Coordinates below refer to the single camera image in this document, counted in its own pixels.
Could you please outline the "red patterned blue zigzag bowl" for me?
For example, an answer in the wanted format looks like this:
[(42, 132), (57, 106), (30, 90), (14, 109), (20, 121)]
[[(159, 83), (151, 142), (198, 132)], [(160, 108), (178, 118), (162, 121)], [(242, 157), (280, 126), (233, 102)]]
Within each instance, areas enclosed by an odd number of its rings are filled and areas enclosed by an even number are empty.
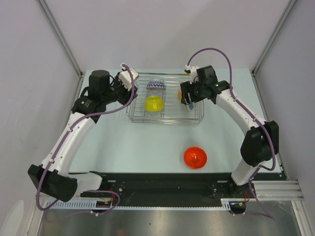
[(163, 79), (150, 79), (146, 86), (147, 90), (165, 91), (166, 86)]

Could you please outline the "yellow green bowl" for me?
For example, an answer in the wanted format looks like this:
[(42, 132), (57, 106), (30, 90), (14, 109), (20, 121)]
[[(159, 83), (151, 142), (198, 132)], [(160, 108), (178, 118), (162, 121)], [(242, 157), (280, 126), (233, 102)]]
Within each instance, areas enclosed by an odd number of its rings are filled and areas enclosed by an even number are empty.
[(158, 112), (163, 110), (163, 99), (159, 96), (149, 96), (145, 100), (144, 109), (148, 112)]

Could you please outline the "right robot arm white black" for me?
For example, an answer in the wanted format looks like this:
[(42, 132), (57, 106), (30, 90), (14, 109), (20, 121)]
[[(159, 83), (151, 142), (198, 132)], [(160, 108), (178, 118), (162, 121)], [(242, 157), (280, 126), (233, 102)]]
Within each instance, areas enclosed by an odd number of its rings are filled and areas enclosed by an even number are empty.
[(232, 172), (232, 182), (227, 192), (239, 197), (245, 191), (245, 184), (252, 180), (264, 164), (272, 160), (276, 166), (276, 154), (279, 152), (279, 126), (275, 121), (266, 121), (247, 108), (234, 93), (227, 81), (218, 81), (212, 66), (185, 66), (189, 80), (180, 84), (181, 103), (190, 105), (204, 99), (211, 100), (223, 109), (239, 126), (244, 134), (240, 148), (241, 161)]

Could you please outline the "blue white floral bowl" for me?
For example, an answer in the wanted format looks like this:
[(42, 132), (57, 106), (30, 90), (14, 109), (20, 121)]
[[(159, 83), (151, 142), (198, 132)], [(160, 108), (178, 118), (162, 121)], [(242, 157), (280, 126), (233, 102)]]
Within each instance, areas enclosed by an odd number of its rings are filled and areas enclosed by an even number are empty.
[(194, 111), (194, 103), (186, 104), (185, 108), (186, 108), (188, 113), (192, 113)]

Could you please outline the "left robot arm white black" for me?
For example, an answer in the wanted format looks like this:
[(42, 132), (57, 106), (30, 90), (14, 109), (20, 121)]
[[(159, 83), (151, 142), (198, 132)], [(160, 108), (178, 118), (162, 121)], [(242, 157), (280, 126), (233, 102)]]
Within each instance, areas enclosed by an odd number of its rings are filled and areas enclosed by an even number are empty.
[(94, 70), (88, 86), (83, 88), (74, 102), (65, 129), (53, 149), (39, 165), (31, 165), (28, 175), (37, 188), (36, 197), (44, 193), (57, 200), (68, 202), (75, 195), (92, 190), (97, 196), (108, 193), (109, 185), (97, 172), (69, 175), (71, 163), (84, 138), (96, 125), (99, 118), (109, 114), (106, 107), (119, 102), (126, 108), (136, 98), (135, 81), (139, 74), (123, 65), (113, 77), (106, 70)]

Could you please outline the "orange bottom bowl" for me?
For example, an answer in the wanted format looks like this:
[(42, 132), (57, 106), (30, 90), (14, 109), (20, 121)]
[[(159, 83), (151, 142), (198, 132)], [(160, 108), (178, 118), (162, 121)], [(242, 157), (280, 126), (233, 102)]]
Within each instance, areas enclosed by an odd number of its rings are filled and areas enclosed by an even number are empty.
[(208, 161), (206, 152), (200, 147), (189, 147), (185, 150), (183, 158), (184, 163), (194, 170), (203, 168)]

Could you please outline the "orange yellow bowl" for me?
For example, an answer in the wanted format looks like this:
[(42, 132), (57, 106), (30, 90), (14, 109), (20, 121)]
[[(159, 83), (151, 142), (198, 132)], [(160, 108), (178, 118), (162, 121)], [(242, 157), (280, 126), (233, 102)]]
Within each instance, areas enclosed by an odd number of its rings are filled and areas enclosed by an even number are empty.
[(182, 100), (182, 91), (179, 89), (178, 91), (178, 99), (181, 101)]

